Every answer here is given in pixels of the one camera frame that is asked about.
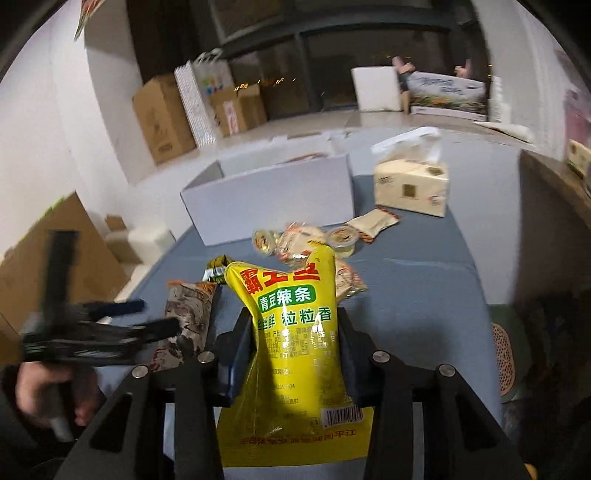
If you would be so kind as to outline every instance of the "snack wrapper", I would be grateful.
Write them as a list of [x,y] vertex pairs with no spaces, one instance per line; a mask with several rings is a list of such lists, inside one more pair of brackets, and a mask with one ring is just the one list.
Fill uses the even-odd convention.
[[349,220],[345,225],[358,230],[359,238],[365,243],[371,244],[382,230],[396,225],[399,221],[400,215],[383,207],[377,207],[365,215]]
[[373,421],[340,371],[335,257],[314,249],[284,273],[234,262],[226,282],[252,314],[256,354],[217,438],[225,467],[330,463],[367,455]]
[[178,318],[181,331],[176,337],[159,341],[150,364],[154,372],[178,367],[203,350],[216,287],[210,282],[168,282],[164,316]]
[[203,273],[202,281],[208,281],[217,283],[218,285],[224,285],[226,280],[224,279],[224,272],[226,271],[226,267],[231,264],[234,260],[232,260],[227,255],[220,255],[207,263],[205,267],[205,272]]
[[294,222],[277,241],[275,254],[283,263],[299,268],[316,247],[326,244],[326,232],[318,227]]
[[348,263],[336,259],[335,270],[337,304],[360,291],[368,289],[368,286],[363,282],[359,274]]

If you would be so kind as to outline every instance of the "small plastic cup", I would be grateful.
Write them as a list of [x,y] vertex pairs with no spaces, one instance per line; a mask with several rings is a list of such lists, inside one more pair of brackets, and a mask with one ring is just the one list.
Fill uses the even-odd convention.
[[270,230],[257,230],[252,234],[252,244],[257,252],[262,255],[272,255],[275,252],[277,241],[275,232]]
[[327,244],[335,251],[336,258],[347,258],[355,252],[359,232],[349,225],[341,225],[328,232]]

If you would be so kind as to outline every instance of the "cardboard sheet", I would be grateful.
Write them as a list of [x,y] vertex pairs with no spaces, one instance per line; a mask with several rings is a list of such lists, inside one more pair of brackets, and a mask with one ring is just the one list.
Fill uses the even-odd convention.
[[0,331],[12,341],[18,340],[18,332],[31,312],[39,310],[52,230],[80,232],[70,301],[113,300],[128,281],[73,193],[33,225],[0,264]]

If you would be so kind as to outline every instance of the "yellow snack bag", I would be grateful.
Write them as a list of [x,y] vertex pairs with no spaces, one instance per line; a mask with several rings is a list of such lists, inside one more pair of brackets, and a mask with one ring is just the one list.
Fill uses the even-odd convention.
[[256,354],[217,424],[223,465],[366,456],[373,410],[354,405],[340,371],[334,252],[318,247],[292,273],[233,262],[225,277],[252,314]]

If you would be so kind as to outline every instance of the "blue-gray table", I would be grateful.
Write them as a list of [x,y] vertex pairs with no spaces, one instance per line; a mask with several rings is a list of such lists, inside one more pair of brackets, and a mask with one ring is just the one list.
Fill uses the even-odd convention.
[[[374,208],[373,178],[353,179],[355,210],[362,215]],[[347,262],[357,270],[369,289],[342,303],[359,330],[369,333],[378,348],[388,350],[409,365],[434,368],[454,365],[500,421],[501,399],[491,324],[474,260],[451,212],[436,218],[399,212],[403,219],[383,231],[375,242],[357,243]],[[131,325],[161,316],[167,300],[168,280],[199,281],[212,258],[227,254],[276,270],[285,265],[275,257],[258,255],[250,240],[206,247],[195,229],[190,229],[151,270],[132,298],[144,299],[143,314],[119,319]],[[242,302],[227,287],[212,313],[207,343],[231,330]],[[149,361],[151,351],[144,353]],[[100,384],[109,394],[129,368],[100,369]],[[415,406],[415,478],[423,477],[423,424]],[[172,455],[173,432],[168,409],[165,451]],[[232,468],[227,479],[361,479],[365,459],[300,467]]]

